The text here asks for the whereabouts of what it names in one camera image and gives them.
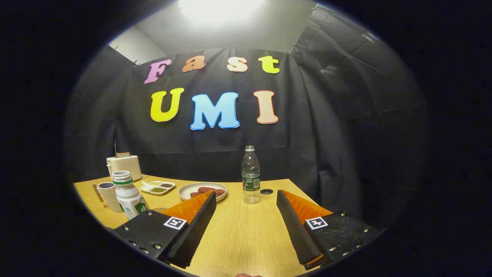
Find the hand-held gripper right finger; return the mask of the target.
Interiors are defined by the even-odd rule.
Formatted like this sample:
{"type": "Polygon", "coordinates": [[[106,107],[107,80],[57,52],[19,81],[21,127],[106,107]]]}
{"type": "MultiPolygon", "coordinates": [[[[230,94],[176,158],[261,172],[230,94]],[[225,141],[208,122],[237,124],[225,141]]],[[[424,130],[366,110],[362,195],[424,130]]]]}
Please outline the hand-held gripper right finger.
{"type": "Polygon", "coordinates": [[[339,262],[380,235],[348,212],[331,212],[286,190],[278,191],[276,206],[306,270],[339,262]]]}

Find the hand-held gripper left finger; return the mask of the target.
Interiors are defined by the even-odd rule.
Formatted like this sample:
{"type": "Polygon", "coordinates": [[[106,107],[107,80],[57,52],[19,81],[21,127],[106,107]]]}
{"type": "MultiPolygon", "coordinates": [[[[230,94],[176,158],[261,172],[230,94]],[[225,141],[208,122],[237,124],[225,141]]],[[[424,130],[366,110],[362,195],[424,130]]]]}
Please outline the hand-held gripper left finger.
{"type": "Polygon", "coordinates": [[[112,234],[144,255],[186,268],[216,210],[216,193],[207,191],[165,209],[147,209],[112,229],[112,234]]]}

